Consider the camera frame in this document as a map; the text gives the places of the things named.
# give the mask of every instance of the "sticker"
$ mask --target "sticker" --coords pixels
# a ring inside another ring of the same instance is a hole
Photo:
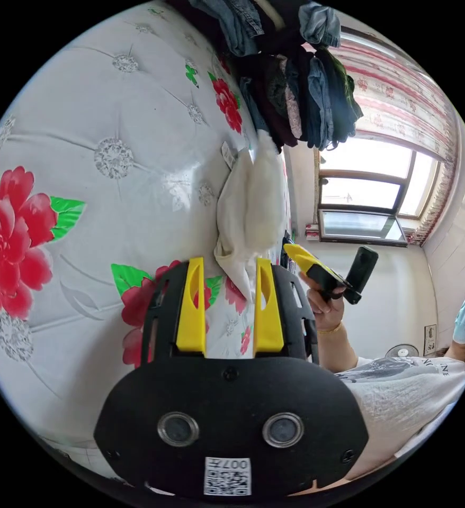
[[[436,338],[437,338],[437,325],[432,324],[430,326],[426,326],[423,356],[427,356],[435,352]]]
[[[233,154],[231,153],[231,150],[229,148],[229,145],[227,144],[227,141],[223,142],[222,145],[222,156],[226,164],[229,166],[229,169],[232,171],[232,167],[234,166],[234,163],[236,162],[236,159],[234,158]]]
[[[204,494],[207,496],[250,496],[250,459],[206,457]]]

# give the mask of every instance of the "fan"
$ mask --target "fan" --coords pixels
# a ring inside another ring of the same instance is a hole
[[[411,344],[399,344],[391,348],[384,357],[405,358],[408,356],[419,356],[418,350],[414,346],[411,346]]]

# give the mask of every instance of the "pink striped curtain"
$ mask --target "pink striped curtain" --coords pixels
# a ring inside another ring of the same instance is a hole
[[[389,140],[443,162],[436,193],[420,227],[409,239],[423,244],[448,198],[457,165],[457,117],[443,91],[402,59],[357,42],[342,40],[331,53],[354,79],[354,98],[364,117],[359,138]]]

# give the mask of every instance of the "gold bracelet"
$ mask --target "gold bracelet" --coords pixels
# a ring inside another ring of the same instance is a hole
[[[338,331],[338,329],[342,326],[342,321],[340,321],[340,323],[334,327],[332,330],[317,330],[317,333],[320,333],[320,334],[325,334],[325,333],[335,333],[336,331]]]

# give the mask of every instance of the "woman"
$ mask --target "woman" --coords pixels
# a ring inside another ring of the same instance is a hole
[[[455,321],[453,341],[438,357],[365,359],[358,357],[347,339],[343,298],[325,303],[319,285],[303,273],[300,277],[310,288],[307,297],[316,318],[320,365],[347,384],[370,436],[351,471],[330,488],[400,456],[411,438],[436,417],[441,421],[443,410],[459,398],[465,388],[465,301]]]

